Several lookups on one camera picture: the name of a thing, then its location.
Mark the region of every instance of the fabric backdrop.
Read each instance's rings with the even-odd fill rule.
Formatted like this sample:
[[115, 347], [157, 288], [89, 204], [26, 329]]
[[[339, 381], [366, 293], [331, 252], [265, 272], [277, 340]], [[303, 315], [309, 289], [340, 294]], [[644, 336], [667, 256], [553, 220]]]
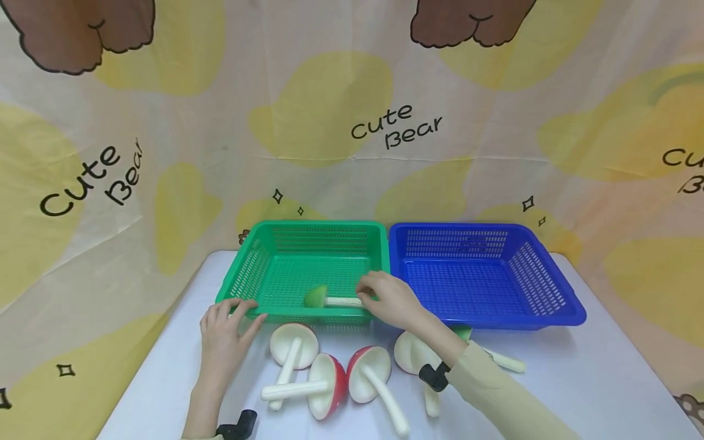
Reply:
[[701, 0], [0, 6], [3, 438], [93, 439], [286, 218], [526, 225], [704, 422]]

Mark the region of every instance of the yellow blob pattern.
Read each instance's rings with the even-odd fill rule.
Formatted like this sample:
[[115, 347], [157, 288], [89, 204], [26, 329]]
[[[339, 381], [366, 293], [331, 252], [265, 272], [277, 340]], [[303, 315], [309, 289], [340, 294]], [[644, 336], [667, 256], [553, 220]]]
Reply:
[[384, 193], [375, 211], [378, 222], [447, 222], [467, 206], [463, 186], [472, 159], [460, 157], [416, 171]]
[[4, 438], [95, 439], [167, 318], [134, 320], [24, 376], [6, 392], [12, 408], [0, 411]]
[[190, 96], [210, 86], [224, 52], [222, 0], [157, 0], [152, 43], [125, 54], [103, 52], [95, 76], [114, 89]]
[[604, 261], [616, 294], [645, 319], [704, 348], [704, 239], [672, 237], [619, 244]]
[[511, 42], [482, 47], [468, 41], [440, 50], [456, 75], [494, 90], [520, 90], [544, 80], [584, 38], [601, 0], [539, 0]]
[[252, 226], [264, 220], [326, 220], [327, 218], [308, 205], [284, 197], [281, 204], [274, 199], [252, 200], [245, 203], [237, 213], [234, 221], [238, 233], [250, 230]]
[[582, 254], [579, 237], [561, 225], [550, 213], [537, 206], [525, 212], [521, 203], [492, 206], [479, 214], [475, 221], [523, 225], [535, 233], [548, 251], [563, 254], [572, 264], [577, 264]]
[[393, 74], [364, 52], [327, 52], [309, 58], [289, 78], [278, 100], [249, 114], [249, 128], [276, 158], [307, 168], [342, 162], [371, 136], [352, 128], [386, 113]]
[[[704, 64], [653, 70], [595, 109], [549, 120], [538, 143], [563, 172], [604, 182], [662, 177], [704, 158]], [[672, 149], [667, 161], [663, 156]]]
[[81, 221], [83, 202], [65, 215], [49, 217], [39, 204], [61, 212], [82, 194], [83, 172], [73, 143], [34, 113], [0, 103], [0, 310], [15, 301], [63, 254]]
[[191, 163], [171, 165], [160, 177], [155, 200], [158, 268], [178, 271], [189, 246], [220, 214], [222, 201], [206, 193], [203, 174]]

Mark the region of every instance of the sleeve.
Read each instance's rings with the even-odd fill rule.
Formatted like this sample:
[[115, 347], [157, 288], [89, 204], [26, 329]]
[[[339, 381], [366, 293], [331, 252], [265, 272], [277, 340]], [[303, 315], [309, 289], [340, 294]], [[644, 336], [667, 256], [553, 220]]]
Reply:
[[505, 440], [579, 438], [474, 342], [469, 343], [446, 377], [465, 401], [496, 426]]
[[214, 437], [211, 437], [209, 439], [181, 439], [181, 440], [225, 440], [222, 435], [218, 434]]

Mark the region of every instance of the toy mushroom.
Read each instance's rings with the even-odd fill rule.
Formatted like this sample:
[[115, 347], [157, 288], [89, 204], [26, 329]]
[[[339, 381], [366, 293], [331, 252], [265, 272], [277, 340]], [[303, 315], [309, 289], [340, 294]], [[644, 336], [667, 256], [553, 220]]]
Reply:
[[[416, 376], [423, 365], [430, 364], [433, 368], [437, 368], [441, 362], [438, 355], [430, 347], [409, 332], [401, 333], [396, 340], [394, 359], [403, 371]], [[425, 412], [430, 417], [438, 417], [440, 415], [440, 394], [433, 391], [424, 382], [423, 394], [425, 396]]]
[[349, 391], [357, 403], [373, 401], [377, 394], [382, 397], [396, 433], [405, 437], [410, 426], [401, 407], [386, 386], [391, 375], [391, 356], [385, 348], [368, 346], [357, 351], [347, 366]]
[[[284, 324], [272, 333], [269, 349], [274, 360], [282, 366], [276, 383], [287, 384], [294, 370], [308, 368], [313, 363], [319, 350], [318, 338], [307, 325]], [[271, 401], [269, 408], [278, 411], [283, 402]]]
[[347, 397], [347, 376], [340, 362], [321, 353], [310, 367], [307, 382], [265, 386], [261, 394], [262, 400], [269, 402], [302, 396], [308, 397], [308, 407], [316, 420], [334, 413]]
[[359, 298], [330, 298], [327, 295], [327, 286], [313, 287], [303, 297], [303, 305], [308, 308], [324, 307], [352, 307], [364, 308]]

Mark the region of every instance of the black strap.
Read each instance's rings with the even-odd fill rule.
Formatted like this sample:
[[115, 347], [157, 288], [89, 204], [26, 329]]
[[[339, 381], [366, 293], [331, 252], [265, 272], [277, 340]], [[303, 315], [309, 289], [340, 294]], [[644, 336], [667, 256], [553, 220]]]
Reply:
[[430, 364], [425, 364], [420, 369], [418, 377], [420, 377], [423, 382], [428, 384], [430, 389], [432, 389], [436, 393], [439, 393], [448, 386], [445, 374], [449, 372], [450, 367], [448, 367], [445, 362], [440, 362], [440, 365], [438, 365], [437, 370], [431, 367]]
[[220, 425], [215, 435], [222, 435], [225, 440], [247, 440], [254, 432], [257, 412], [244, 410], [239, 415], [237, 425]]

